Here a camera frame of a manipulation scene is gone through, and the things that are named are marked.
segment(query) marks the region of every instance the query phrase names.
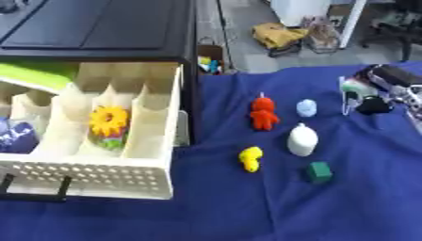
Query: yellow bag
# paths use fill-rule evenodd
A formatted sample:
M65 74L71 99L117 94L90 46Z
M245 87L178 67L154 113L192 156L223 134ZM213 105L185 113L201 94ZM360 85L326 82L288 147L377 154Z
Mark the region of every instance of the yellow bag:
M268 49L284 47L292 41L303 39L307 34L308 29L287 28L278 23L259 24L252 28L253 37Z

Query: black cable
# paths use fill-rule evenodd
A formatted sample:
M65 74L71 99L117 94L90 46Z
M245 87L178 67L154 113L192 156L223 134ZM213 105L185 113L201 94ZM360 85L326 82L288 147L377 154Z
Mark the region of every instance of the black cable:
M221 7L221 1L220 0L216 0L216 1L217 1L217 9L219 10L219 22L221 24L222 35L224 37L224 42L226 44L227 57L229 58L229 69L230 70L235 70L235 65L233 64L233 60L232 60L232 54L230 52L229 41L227 39L227 32L226 32L227 22L224 19L224 15L223 15L223 12L222 12L222 7Z

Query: light blue ball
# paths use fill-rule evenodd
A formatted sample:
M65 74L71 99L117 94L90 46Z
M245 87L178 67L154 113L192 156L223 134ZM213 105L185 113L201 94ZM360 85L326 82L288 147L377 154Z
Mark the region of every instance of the light blue ball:
M313 117L317 114L317 103L306 99L298 103L296 110L301 117Z

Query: chair leg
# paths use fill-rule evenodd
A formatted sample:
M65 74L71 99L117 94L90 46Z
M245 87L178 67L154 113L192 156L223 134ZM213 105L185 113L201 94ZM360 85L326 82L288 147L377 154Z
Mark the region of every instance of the chair leg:
M412 51L412 43L410 40L402 38L401 41L401 51L403 53L403 57L401 59L401 62L406 62L409 60L411 56Z

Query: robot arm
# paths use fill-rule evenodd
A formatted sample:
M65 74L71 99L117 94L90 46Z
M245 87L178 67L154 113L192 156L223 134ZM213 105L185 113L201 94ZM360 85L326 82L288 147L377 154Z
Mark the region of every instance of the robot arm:
M393 109L392 101L396 101L406 104L410 114L422 120L422 95L415 92L422 89L421 83L422 77L398 67L371 65L340 85L346 97L348 91L356 92L359 104L355 107L363 114L390 112ZM345 105L349 105L350 99L345 99Z

